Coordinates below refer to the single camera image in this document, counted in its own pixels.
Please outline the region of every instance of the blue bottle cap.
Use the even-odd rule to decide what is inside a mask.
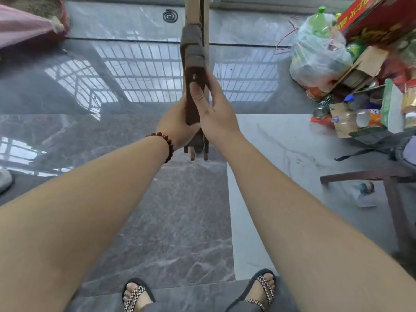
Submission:
[[[355,97],[353,94],[349,94],[345,97],[344,102],[346,103],[351,103],[352,101],[354,101]]]

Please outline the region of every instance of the hand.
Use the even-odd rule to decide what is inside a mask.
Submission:
[[[186,96],[174,104],[157,125],[156,131],[168,135],[174,145],[174,151],[186,146],[200,129],[200,123],[188,126],[185,122]]]
[[[207,139],[222,150],[233,138],[242,136],[236,112],[224,96],[214,75],[206,69],[213,106],[207,102],[204,93],[196,82],[190,84],[190,93],[201,118],[201,128]]]

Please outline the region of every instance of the red beaded bracelet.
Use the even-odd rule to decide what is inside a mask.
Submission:
[[[169,139],[168,135],[164,135],[161,132],[153,132],[150,135],[147,135],[146,137],[151,137],[151,136],[162,137],[168,143],[168,145],[169,145],[169,156],[166,159],[165,164],[168,163],[171,160],[172,156],[174,155],[174,145],[172,144],[172,140]]]

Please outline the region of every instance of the red box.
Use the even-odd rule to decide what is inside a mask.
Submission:
[[[349,42],[392,43],[416,28],[416,0],[355,0],[337,27]]]

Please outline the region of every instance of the white sneaker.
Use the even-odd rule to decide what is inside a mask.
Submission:
[[[12,174],[4,168],[0,168],[0,193],[9,188],[12,184]]]

